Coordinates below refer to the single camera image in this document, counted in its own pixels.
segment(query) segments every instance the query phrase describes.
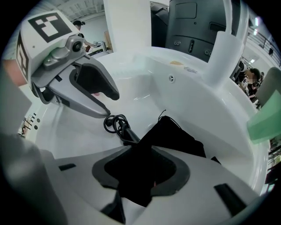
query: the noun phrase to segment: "black plug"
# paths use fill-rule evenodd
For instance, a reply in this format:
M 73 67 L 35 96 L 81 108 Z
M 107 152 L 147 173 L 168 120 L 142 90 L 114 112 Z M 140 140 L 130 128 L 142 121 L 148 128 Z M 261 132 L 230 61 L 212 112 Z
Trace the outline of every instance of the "black plug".
M 113 121 L 113 119 L 108 118 L 108 119 L 106 120 L 106 122 L 105 122 L 105 125 L 106 125 L 107 127 L 111 127 L 111 126 L 112 126 L 112 121 Z

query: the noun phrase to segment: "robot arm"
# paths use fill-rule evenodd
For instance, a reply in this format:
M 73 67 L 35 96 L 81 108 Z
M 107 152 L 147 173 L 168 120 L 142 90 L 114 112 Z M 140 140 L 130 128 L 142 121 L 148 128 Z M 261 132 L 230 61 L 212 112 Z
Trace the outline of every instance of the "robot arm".
M 91 94 L 103 92 L 118 100 L 119 92 L 106 68 L 85 55 L 84 40 L 78 33 L 59 11 L 25 19 L 17 41 L 17 62 L 32 92 L 44 104 L 56 99 L 83 114 L 106 117 L 110 111 Z

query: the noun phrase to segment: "railing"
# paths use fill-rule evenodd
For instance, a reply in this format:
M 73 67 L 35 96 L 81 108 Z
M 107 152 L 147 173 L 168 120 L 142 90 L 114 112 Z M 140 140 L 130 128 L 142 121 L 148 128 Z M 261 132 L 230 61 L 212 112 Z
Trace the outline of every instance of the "railing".
M 281 66 L 281 53 L 279 49 L 277 49 L 266 37 L 264 37 L 260 33 L 256 33 L 254 35 L 255 30 L 249 27 L 248 38 L 255 42 L 258 46 L 260 46 L 267 54 L 269 54 L 270 49 L 273 50 L 271 55 L 272 59 L 277 63 L 277 65 Z

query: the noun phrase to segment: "small hole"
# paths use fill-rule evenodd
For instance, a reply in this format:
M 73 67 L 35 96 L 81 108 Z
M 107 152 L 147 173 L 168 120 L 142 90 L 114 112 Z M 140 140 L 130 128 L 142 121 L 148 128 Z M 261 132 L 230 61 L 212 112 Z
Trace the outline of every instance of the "small hole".
M 174 78 L 172 75 L 170 75 L 170 76 L 169 76 L 169 81 L 170 81 L 171 83 L 173 83 L 173 82 L 175 82 L 175 78 Z

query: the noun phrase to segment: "black cloth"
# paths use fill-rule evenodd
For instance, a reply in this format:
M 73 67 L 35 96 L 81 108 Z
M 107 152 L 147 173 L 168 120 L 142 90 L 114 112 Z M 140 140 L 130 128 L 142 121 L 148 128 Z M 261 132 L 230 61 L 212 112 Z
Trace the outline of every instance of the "black cloth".
M 248 84 L 248 90 L 249 90 L 249 96 L 253 95 L 253 94 L 256 94 L 257 92 L 257 89 L 252 89 L 252 84 Z
M 82 33 L 79 33 L 78 36 L 84 38 L 84 35 Z
M 168 116 L 162 116 L 158 123 L 141 139 L 139 146 L 142 145 L 174 149 L 206 158 L 203 144 L 179 128 Z
M 236 79 L 235 79 L 236 84 L 238 84 L 239 81 L 240 82 L 243 81 L 243 79 L 244 79 L 244 72 L 247 69 L 247 66 L 242 61 L 240 61 L 238 65 L 241 68 L 241 72 L 238 74 L 238 76 L 236 76 Z

